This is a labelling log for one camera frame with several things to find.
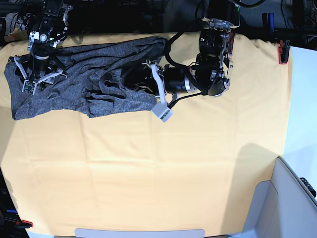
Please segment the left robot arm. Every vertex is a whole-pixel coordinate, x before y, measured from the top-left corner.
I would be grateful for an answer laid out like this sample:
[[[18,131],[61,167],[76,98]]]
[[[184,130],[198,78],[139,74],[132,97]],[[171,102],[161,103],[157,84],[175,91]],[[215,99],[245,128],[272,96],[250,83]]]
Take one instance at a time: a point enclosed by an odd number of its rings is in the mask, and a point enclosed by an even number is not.
[[[233,29],[240,25],[239,3],[238,0],[211,0],[203,17],[195,20],[202,27],[195,62],[185,65],[175,62],[170,56],[172,44],[183,34],[178,32],[164,48],[167,65],[156,65],[152,70],[154,63],[147,60],[128,71],[124,85],[161,100],[166,94],[171,94],[169,108],[194,96],[220,96],[230,86],[229,74],[224,70],[233,67],[229,57],[233,50]]]

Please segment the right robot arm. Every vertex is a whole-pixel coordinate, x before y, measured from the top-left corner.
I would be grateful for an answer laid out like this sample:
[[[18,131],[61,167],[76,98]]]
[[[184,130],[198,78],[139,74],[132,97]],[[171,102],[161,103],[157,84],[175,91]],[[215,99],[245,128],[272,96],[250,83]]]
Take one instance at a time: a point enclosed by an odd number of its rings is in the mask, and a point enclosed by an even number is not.
[[[68,14],[73,9],[69,0],[45,0],[38,15],[31,18],[27,59],[15,56],[16,75],[23,81],[23,91],[64,74],[65,66],[53,50],[67,38]]]

